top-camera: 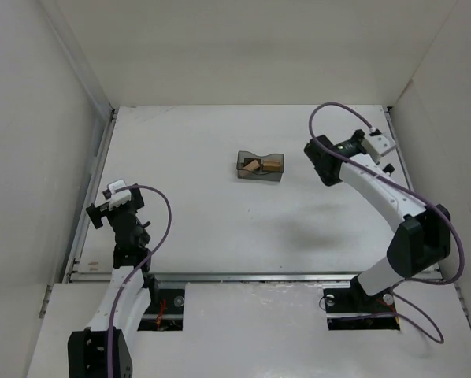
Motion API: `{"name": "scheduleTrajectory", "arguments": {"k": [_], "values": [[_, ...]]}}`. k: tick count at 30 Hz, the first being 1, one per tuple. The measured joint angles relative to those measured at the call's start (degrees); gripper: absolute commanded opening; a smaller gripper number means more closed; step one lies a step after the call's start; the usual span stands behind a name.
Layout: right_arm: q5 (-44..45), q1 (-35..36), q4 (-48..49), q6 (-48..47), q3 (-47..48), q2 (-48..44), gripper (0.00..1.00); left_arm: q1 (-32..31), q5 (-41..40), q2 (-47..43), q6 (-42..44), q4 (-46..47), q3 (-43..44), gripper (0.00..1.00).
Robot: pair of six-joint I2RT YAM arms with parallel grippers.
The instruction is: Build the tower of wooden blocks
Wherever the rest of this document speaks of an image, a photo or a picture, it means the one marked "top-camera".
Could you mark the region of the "striped brown wood block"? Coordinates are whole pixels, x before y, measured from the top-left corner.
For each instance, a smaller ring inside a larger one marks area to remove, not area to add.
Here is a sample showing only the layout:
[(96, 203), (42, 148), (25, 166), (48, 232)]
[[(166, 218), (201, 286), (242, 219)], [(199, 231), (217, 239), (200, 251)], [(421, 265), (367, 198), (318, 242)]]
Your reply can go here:
[(265, 159), (262, 161), (261, 166), (264, 172), (280, 172), (282, 162), (279, 159)]

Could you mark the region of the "light wood rectangular block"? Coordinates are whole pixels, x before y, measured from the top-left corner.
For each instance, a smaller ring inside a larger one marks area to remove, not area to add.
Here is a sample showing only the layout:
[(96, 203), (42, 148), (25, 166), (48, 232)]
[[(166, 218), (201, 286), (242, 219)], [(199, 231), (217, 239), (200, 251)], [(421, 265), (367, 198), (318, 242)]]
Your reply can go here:
[(243, 166), (244, 172), (255, 172), (258, 171), (261, 167), (261, 163), (259, 160), (254, 159), (253, 161), (249, 162), (248, 164)]

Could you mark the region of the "grey translucent plastic bin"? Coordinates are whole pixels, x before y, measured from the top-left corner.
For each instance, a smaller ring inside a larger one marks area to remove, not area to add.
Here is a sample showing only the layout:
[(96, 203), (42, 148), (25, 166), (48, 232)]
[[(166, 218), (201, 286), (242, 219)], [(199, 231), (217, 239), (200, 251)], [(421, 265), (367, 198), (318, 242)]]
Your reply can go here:
[(241, 180), (280, 182), (284, 174), (284, 155), (256, 155), (240, 150), (235, 168), (237, 177)]

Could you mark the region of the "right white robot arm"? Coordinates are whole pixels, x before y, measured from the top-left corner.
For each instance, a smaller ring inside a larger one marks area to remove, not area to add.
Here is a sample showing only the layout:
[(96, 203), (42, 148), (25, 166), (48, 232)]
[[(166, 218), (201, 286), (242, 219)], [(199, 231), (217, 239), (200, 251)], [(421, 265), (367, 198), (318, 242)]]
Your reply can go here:
[(386, 256), (351, 281), (361, 298), (379, 295), (450, 254), (450, 230), (443, 218), (421, 200), (380, 181), (393, 168), (381, 169), (378, 163), (394, 149), (392, 138), (379, 131), (366, 135), (360, 129), (336, 145), (321, 135), (304, 148), (324, 185), (346, 183), (354, 188), (394, 232)]

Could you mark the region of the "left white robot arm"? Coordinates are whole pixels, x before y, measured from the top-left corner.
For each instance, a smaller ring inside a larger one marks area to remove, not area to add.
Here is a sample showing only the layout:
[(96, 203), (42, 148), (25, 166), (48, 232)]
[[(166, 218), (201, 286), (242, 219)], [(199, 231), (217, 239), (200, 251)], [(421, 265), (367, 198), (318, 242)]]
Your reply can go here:
[(131, 343), (151, 304), (145, 274), (150, 270), (147, 244), (150, 235), (137, 217), (144, 207), (140, 189), (128, 188), (123, 180), (110, 183), (102, 192), (106, 202), (90, 205), (87, 214), (95, 226), (107, 219), (114, 233), (113, 270), (95, 315), (81, 331), (69, 336), (70, 377), (131, 377)]

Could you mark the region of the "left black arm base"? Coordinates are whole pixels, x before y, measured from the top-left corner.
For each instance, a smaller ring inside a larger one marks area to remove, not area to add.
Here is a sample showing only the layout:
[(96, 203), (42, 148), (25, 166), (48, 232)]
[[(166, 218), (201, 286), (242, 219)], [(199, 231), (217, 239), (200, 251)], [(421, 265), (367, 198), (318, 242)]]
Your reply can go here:
[(138, 330), (142, 332), (178, 332), (184, 326), (185, 290), (159, 289), (152, 297)]

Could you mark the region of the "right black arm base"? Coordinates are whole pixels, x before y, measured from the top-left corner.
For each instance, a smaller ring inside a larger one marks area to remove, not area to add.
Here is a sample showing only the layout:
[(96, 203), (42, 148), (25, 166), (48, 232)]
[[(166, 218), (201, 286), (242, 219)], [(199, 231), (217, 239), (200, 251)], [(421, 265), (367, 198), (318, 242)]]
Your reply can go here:
[(327, 313), (329, 331), (400, 330), (399, 320), (393, 316), (395, 300), (388, 292), (361, 299), (348, 287), (327, 287), (319, 305)]

